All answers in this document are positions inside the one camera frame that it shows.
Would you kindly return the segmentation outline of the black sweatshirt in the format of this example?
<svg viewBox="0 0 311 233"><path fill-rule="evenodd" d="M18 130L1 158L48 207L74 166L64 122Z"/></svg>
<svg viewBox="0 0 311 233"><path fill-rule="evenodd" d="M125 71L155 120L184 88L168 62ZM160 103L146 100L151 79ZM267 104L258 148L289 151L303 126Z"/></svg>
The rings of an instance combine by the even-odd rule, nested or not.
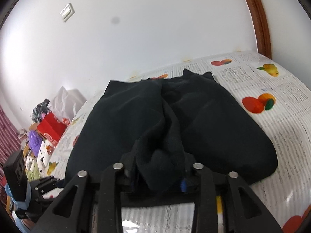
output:
<svg viewBox="0 0 311 233"><path fill-rule="evenodd" d="M70 154L65 182L98 173L133 155L147 185L165 191L186 174L186 155L248 184L275 172L276 149L260 126L212 74L184 70L171 79L109 82Z"/></svg>

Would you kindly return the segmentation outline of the white spotted plush toy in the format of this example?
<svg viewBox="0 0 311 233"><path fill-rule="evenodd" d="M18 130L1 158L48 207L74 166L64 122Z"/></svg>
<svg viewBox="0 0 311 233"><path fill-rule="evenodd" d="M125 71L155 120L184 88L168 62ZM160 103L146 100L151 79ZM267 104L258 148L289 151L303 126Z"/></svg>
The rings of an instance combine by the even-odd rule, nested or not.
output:
<svg viewBox="0 0 311 233"><path fill-rule="evenodd" d="M57 163L51 162L54 146L49 140L43 140L38 151L38 155L30 152L26 158L26 175L30 180L44 178L54 171Z"/></svg>

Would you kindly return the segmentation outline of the red striped curtain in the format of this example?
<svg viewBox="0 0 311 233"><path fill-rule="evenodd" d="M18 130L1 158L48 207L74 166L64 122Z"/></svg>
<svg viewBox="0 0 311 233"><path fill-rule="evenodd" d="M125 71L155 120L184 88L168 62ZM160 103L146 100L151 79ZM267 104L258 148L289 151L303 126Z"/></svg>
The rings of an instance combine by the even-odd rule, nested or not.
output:
<svg viewBox="0 0 311 233"><path fill-rule="evenodd" d="M1 167L10 155L21 149L21 142L18 138L17 129L5 115L3 109L0 110L0 153Z"/></svg>

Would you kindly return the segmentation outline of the purple plush toy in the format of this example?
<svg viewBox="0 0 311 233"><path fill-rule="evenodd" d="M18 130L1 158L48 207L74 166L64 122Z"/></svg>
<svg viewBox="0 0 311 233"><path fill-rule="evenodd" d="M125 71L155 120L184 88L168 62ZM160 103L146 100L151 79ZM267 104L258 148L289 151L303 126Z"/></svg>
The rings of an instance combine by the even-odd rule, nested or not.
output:
<svg viewBox="0 0 311 233"><path fill-rule="evenodd" d="M34 156L37 157L43 139L36 131L33 131L33 130L29 131L28 139L29 139L29 143L28 143L29 147L31 151L33 152Z"/></svg>

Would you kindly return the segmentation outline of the wooden side table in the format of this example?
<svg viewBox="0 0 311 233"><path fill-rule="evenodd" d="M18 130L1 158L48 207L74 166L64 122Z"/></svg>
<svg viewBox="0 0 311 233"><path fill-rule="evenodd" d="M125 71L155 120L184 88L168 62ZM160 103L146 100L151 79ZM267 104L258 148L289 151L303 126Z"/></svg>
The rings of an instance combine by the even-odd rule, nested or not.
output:
<svg viewBox="0 0 311 233"><path fill-rule="evenodd" d="M28 129L22 128L18 131L18 139L21 142L21 149L28 146L35 156L38 155L43 140L37 132L37 126L38 124L34 123L30 125Z"/></svg>

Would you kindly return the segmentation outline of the red paper shopping bag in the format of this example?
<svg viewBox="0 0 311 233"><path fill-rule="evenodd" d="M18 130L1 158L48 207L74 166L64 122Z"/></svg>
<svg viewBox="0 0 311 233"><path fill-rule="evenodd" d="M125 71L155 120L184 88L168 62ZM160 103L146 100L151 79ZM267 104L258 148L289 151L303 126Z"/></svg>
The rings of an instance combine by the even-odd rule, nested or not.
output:
<svg viewBox="0 0 311 233"><path fill-rule="evenodd" d="M63 124L57 117L52 113L45 115L44 119L39 123L37 130L53 144L57 146L59 140L67 129L67 125Z"/></svg>

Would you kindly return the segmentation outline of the black plaid cloth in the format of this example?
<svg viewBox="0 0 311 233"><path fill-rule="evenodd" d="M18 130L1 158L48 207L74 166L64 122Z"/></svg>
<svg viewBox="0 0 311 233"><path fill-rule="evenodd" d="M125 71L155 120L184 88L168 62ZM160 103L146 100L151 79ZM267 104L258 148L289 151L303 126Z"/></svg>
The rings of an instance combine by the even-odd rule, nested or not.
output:
<svg viewBox="0 0 311 233"><path fill-rule="evenodd" d="M41 103L37 104L32 111L32 121L35 123L40 123L43 120L43 114L48 114L50 109L48 104L50 103L49 99L43 100Z"/></svg>

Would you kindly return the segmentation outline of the white Miniso plastic bag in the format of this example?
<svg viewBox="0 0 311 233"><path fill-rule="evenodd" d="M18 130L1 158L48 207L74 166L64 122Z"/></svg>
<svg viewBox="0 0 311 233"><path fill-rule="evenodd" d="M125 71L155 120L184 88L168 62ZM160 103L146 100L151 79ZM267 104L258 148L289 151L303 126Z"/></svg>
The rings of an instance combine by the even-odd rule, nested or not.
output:
<svg viewBox="0 0 311 233"><path fill-rule="evenodd" d="M85 102L86 98L79 90L66 90L62 86L48 103L48 108L58 120L68 126Z"/></svg>

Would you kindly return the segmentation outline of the white wall switch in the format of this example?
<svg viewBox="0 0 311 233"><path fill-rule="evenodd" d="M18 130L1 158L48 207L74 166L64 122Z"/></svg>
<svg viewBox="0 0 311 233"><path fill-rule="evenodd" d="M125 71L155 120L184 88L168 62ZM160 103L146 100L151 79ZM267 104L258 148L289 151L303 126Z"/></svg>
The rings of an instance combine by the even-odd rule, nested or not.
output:
<svg viewBox="0 0 311 233"><path fill-rule="evenodd" d="M68 3L60 12L61 19L64 23L67 22L74 14L75 10L71 3Z"/></svg>

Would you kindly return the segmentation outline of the brown wooden door frame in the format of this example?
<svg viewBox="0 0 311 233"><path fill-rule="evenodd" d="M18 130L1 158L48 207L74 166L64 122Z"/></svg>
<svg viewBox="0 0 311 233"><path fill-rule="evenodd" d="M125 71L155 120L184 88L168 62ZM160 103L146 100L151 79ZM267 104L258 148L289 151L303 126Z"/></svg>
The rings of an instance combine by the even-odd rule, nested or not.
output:
<svg viewBox="0 0 311 233"><path fill-rule="evenodd" d="M266 13L261 0L246 0L255 30L257 52L272 58L270 31Z"/></svg>

